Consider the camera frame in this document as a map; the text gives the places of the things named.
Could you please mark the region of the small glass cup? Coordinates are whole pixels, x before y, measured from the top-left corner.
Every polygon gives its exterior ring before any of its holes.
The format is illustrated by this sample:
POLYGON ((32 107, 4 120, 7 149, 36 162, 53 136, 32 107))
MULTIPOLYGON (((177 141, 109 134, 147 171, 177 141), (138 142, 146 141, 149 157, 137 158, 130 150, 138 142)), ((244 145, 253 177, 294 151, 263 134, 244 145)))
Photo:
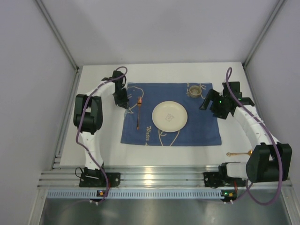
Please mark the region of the small glass cup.
POLYGON ((193 85, 189 88, 188 94, 192 98, 199 98, 202 95, 202 89, 200 86, 193 85))

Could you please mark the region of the copper fork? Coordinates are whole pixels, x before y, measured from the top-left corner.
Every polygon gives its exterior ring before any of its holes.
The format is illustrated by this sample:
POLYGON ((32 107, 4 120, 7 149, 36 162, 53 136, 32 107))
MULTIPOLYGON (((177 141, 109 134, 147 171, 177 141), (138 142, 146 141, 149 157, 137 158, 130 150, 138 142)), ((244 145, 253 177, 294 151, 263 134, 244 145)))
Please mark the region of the copper fork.
POLYGON ((138 107, 138 113, 137 113, 137 124, 136 129, 139 130, 139 119, 140 119, 140 107, 142 105, 142 97, 139 96, 137 99, 137 107, 138 107))

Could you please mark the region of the blue cloth placemat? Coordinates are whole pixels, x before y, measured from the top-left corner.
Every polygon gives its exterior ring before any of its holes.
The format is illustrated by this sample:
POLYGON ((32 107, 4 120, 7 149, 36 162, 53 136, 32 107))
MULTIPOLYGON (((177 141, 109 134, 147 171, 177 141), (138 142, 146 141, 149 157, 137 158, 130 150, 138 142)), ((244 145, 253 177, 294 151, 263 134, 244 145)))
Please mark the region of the blue cloth placemat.
POLYGON ((129 109, 124 114, 121 143, 149 146, 216 146, 221 145, 217 118, 212 112, 200 110, 211 83, 197 84, 202 89, 199 98, 192 98, 188 91, 193 83, 129 83, 127 97, 129 109), (137 124, 137 99, 142 97, 139 130, 137 124), (187 111, 186 125, 177 132, 159 130, 152 121, 152 111, 159 103, 175 101, 187 111))

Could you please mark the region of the cream ceramic plate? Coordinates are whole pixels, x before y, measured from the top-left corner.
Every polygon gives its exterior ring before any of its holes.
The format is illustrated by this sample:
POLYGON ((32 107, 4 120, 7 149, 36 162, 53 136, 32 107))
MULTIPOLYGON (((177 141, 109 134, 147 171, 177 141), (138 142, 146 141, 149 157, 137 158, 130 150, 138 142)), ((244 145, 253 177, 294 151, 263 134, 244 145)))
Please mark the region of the cream ceramic plate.
POLYGON ((152 111, 152 121, 161 131, 172 133, 180 131, 187 123, 186 109, 175 101, 159 103, 152 111))

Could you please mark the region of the gold spoon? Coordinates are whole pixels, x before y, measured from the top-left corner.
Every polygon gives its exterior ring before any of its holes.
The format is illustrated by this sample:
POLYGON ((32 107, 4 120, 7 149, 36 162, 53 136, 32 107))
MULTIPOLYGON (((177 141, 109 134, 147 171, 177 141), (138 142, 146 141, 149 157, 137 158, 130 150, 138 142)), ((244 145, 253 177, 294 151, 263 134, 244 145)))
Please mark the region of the gold spoon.
POLYGON ((248 152, 243 152, 243 153, 240 153, 240 152, 238 152, 238 153, 228 152, 226 155, 227 155, 228 157, 237 156, 237 155, 249 155, 249 156, 251 156, 252 153, 253 153, 253 151, 252 151, 252 150, 249 150, 248 152))

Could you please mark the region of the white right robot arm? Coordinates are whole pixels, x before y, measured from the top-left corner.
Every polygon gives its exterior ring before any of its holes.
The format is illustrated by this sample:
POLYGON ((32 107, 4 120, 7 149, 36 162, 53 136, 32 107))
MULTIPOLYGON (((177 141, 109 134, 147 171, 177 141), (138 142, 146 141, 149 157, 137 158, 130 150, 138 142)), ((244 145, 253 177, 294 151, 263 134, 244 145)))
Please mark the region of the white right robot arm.
POLYGON ((265 130, 254 102, 243 97, 239 82, 224 82, 222 85, 222 93, 214 89, 208 91, 200 109, 210 109, 213 116, 220 119, 231 114, 249 139, 252 153, 246 162, 223 163, 219 169, 229 178, 248 179, 252 183, 287 180, 291 146, 281 143, 265 130))

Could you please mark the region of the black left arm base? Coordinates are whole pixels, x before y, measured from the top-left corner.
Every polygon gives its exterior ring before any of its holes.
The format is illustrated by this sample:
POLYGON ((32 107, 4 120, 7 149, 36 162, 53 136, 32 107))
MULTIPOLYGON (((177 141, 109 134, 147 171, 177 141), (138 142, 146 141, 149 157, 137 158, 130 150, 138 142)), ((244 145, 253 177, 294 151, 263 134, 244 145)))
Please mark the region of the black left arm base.
MULTIPOLYGON (((114 188, 120 184, 119 172, 106 173, 108 180, 108 187, 114 188)), ((106 178, 101 171, 87 171, 81 174, 79 187, 81 188, 105 188, 106 178)))

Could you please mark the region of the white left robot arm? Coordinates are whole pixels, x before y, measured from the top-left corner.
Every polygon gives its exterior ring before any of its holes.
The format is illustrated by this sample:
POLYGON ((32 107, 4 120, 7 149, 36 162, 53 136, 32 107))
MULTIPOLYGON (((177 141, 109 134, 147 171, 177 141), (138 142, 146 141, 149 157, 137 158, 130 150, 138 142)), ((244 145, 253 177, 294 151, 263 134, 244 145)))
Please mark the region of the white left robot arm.
POLYGON ((113 96, 116 106, 129 108, 127 72, 125 66, 118 67, 112 76, 103 78, 97 87, 75 97, 73 115, 73 124, 77 128, 75 142, 84 149, 85 167, 89 170, 104 170, 99 143, 99 131, 104 121, 102 100, 113 96))

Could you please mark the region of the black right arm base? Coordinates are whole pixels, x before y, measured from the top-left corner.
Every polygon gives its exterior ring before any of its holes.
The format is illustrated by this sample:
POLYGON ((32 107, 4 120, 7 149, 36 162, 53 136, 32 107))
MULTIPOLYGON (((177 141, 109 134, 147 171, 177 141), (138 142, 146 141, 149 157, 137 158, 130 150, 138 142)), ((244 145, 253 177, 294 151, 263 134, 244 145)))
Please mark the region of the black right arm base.
POLYGON ((244 187, 246 182, 241 178, 230 178, 219 172, 204 172, 203 173, 204 185, 209 188, 219 187, 244 187))

